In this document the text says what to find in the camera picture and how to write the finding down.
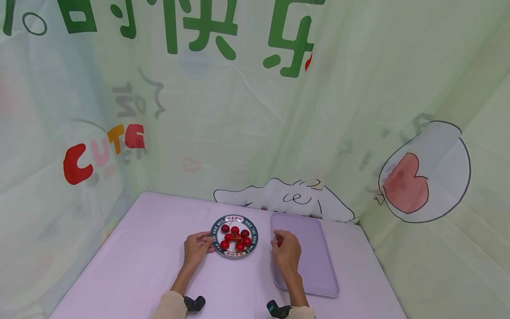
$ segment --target light green curtain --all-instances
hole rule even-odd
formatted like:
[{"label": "light green curtain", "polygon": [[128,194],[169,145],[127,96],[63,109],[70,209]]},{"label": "light green curtain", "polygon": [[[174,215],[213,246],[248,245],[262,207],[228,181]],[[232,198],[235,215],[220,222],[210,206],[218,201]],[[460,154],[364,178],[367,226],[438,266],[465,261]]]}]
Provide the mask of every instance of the light green curtain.
[{"label": "light green curtain", "polygon": [[145,190],[357,222],[409,318],[508,317],[509,0],[0,8],[1,319]]}]

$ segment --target sleeve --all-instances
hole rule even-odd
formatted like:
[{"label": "sleeve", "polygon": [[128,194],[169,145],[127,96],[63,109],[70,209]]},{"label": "sleeve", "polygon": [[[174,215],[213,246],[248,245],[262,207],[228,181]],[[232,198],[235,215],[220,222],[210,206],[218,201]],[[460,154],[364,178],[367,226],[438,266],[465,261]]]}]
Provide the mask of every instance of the sleeve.
[{"label": "sleeve", "polygon": [[175,291],[168,291],[161,296],[160,303],[152,319],[184,319],[188,308],[184,297]]},{"label": "sleeve", "polygon": [[315,319],[315,313],[309,307],[292,307],[287,319]]}]

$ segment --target table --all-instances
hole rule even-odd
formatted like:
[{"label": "table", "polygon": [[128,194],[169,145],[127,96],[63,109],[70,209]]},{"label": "table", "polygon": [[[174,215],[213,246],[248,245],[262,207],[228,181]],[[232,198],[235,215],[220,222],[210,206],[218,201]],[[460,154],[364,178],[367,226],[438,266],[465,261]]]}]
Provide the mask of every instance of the table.
[{"label": "table", "polygon": [[[210,230],[227,214],[240,214],[254,222],[259,243],[250,256],[239,260],[218,253],[207,255],[187,291],[192,298],[204,296],[207,303],[192,317],[271,318],[268,301],[289,304],[287,292],[273,282],[272,212],[144,192],[50,319],[149,319],[179,272],[186,237]],[[317,319],[404,319],[363,230],[354,224],[321,223],[340,296],[308,296]]]}]

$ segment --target heart drawing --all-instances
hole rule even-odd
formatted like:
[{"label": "heart drawing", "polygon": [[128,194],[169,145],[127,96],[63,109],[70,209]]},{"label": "heart drawing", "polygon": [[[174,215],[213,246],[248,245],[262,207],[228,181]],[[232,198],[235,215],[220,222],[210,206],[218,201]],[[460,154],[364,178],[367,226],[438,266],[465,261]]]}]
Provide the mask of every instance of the heart drawing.
[{"label": "heart drawing", "polygon": [[200,163],[199,161],[195,161],[194,159],[191,159],[189,157],[182,158],[181,164],[183,166],[183,169],[188,173],[192,173],[202,168],[202,163]]},{"label": "heart drawing", "polygon": [[418,157],[406,153],[383,185],[388,202],[406,214],[418,211],[428,201],[428,178],[416,176],[419,166]]}]

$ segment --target purple tray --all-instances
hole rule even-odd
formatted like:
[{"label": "purple tray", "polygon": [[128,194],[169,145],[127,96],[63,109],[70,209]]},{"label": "purple tray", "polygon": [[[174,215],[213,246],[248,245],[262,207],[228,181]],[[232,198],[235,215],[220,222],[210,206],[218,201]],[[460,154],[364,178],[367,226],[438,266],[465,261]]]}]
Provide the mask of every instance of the purple tray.
[{"label": "purple tray", "polygon": [[[329,256],[322,226],[317,219],[276,213],[272,218],[273,230],[287,230],[296,235],[301,244],[298,271],[303,278],[304,292],[311,295],[336,298],[340,294],[337,275]],[[273,263],[274,282],[287,290],[282,274]]]}]

